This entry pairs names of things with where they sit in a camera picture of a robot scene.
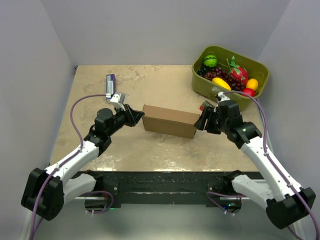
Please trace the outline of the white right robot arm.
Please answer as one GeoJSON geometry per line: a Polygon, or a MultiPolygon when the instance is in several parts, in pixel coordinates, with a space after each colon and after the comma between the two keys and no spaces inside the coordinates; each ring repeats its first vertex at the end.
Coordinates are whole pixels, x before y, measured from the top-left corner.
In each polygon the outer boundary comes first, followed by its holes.
{"type": "Polygon", "coordinates": [[[306,217],[316,199],[312,188],[304,188],[284,169],[267,146],[262,133],[252,122],[243,120],[234,100],[222,100],[217,106],[205,101],[194,126],[210,134],[226,134],[256,166],[268,184],[259,186],[248,176],[235,171],[223,183],[223,192],[230,197],[237,193],[250,198],[265,209],[267,217],[278,229],[284,229],[306,217]]]}

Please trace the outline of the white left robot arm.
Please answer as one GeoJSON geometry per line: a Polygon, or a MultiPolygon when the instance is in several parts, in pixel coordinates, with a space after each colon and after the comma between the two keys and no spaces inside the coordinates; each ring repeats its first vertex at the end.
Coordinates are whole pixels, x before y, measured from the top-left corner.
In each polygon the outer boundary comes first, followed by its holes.
{"type": "Polygon", "coordinates": [[[144,112],[124,104],[112,111],[102,108],[80,145],[54,165],[35,168],[28,176],[21,205],[47,221],[54,219],[64,205],[74,198],[90,193],[99,196],[104,184],[92,173],[74,175],[99,157],[111,144],[111,136],[123,126],[134,127],[144,112]]]}

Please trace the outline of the brown cardboard box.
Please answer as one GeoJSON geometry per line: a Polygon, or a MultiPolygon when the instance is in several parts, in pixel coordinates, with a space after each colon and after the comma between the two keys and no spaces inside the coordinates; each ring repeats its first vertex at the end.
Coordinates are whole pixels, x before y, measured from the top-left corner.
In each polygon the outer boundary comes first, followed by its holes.
{"type": "Polygon", "coordinates": [[[196,134],[194,124],[199,119],[199,114],[146,104],[142,111],[146,131],[186,139],[193,139],[196,134]]]}

